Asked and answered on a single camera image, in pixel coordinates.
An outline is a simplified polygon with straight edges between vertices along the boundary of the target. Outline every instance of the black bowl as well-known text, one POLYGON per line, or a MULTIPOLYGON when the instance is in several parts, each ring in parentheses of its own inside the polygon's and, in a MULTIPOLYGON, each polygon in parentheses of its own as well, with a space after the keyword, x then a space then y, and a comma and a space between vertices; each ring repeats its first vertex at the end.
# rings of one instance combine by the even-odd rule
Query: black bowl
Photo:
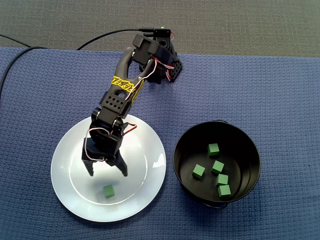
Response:
POLYGON ((256 185, 261 160, 253 141, 239 128, 221 120, 200 123, 187 130, 175 145, 173 168, 184 191, 197 202, 213 208, 246 196, 256 185), (217 143, 219 155, 209 156, 208 145, 217 143), (217 174, 211 172, 215 160, 224 163, 231 196, 220 198, 217 174), (201 179, 192 176, 199 164, 205 168, 201 179))

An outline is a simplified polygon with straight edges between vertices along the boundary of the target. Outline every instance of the yellow label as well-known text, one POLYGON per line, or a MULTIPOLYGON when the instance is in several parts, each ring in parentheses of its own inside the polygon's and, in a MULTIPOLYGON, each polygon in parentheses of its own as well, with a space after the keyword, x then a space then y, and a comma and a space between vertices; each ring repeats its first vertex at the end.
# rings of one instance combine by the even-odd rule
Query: yellow label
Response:
POLYGON ((118 76, 113 76, 112 84, 119 86, 120 88, 122 88, 123 90, 128 91, 129 93, 131 92, 131 90, 135 86, 132 82, 130 82, 128 80, 123 80, 118 76))
POLYGON ((142 88, 142 86, 143 86, 144 84, 145 84, 145 80, 142 80, 139 88, 135 91, 135 94, 134 94, 134 96, 133 96, 133 98, 132 98, 131 104, 134 104, 134 101, 136 100, 136 97, 138 96, 138 94, 139 94, 139 92, 140 92, 140 89, 142 88))

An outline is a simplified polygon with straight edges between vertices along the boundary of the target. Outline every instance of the pot handle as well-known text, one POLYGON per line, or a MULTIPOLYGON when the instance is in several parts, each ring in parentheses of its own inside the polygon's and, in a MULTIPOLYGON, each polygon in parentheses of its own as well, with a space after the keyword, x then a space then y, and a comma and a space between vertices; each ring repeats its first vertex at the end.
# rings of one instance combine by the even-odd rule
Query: pot handle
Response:
POLYGON ((224 122, 224 123, 228 124, 228 122, 227 122, 227 121, 225 121, 225 120, 221 120, 221 119, 214 120, 214 122, 224 122))
POLYGON ((208 205, 208 204, 203 203, 203 202, 202 202, 202 204, 203 204, 203 205, 206 205, 206 206, 208 206, 208 207, 210 207, 210 208, 213 208, 213 209, 225 209, 225 208, 228 206, 228 203, 225 203, 225 204, 222 205, 222 206, 211 206, 211 205, 208 205))

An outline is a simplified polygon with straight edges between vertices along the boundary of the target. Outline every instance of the blue mat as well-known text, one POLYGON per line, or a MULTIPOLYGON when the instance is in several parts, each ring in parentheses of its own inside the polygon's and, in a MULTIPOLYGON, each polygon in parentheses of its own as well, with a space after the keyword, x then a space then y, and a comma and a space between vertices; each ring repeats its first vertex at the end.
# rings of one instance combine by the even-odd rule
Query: blue mat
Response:
MULTIPOLYGON (((0 48, 0 76, 21 50, 0 48)), ((146 83, 130 111, 166 151, 157 197, 114 223, 70 213, 52 188, 52 156, 98 105, 121 54, 37 49, 10 70, 0 101, 0 239, 320 239, 320 58, 179 55, 176 82, 146 83), (216 119, 245 131, 262 160, 254 190, 223 210, 187 197, 172 164, 181 134, 216 119)))

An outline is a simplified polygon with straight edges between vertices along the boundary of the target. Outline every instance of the green cube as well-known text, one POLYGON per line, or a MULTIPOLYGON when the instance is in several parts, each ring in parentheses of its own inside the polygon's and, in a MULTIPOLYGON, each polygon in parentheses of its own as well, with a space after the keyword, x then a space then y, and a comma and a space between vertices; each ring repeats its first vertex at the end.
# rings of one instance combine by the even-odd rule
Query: green cube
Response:
POLYGON ((115 195, 114 188, 112 185, 104 186, 103 187, 103 194, 106 198, 110 198, 115 195))
POLYGON ((209 156, 218 155, 219 154, 218 143, 209 144, 208 153, 209 153, 209 156))
POLYGON ((216 160, 213 164, 212 172, 216 174, 220 174, 223 168, 224 168, 224 164, 216 160))
POLYGON ((204 174, 205 168, 200 165, 195 165, 192 175, 198 179, 201 179, 202 175, 204 174))
POLYGON ((228 175, 219 174, 216 179, 216 185, 228 185, 228 175))
POLYGON ((220 198, 222 197, 229 197, 231 195, 229 185, 221 185, 218 187, 218 192, 220 198))

